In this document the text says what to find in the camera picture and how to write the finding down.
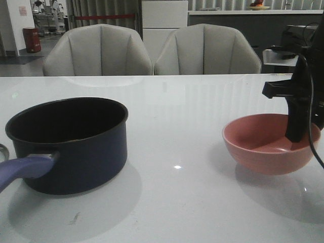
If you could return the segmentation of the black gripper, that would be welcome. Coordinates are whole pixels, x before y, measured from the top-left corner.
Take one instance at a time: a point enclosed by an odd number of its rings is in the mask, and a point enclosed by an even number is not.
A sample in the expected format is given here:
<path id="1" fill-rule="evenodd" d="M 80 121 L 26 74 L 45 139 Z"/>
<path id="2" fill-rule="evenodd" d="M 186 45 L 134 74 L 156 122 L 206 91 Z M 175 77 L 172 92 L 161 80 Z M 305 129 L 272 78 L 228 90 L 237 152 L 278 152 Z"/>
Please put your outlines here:
<path id="1" fill-rule="evenodd" d="M 302 140 L 310 123 L 323 129 L 323 23 L 318 24 L 309 43 L 290 39 L 280 46 L 287 45 L 309 46 L 309 49 L 299 55 L 290 79 L 266 82 L 262 94 L 269 99 L 286 99 L 286 137 L 296 143 Z"/>

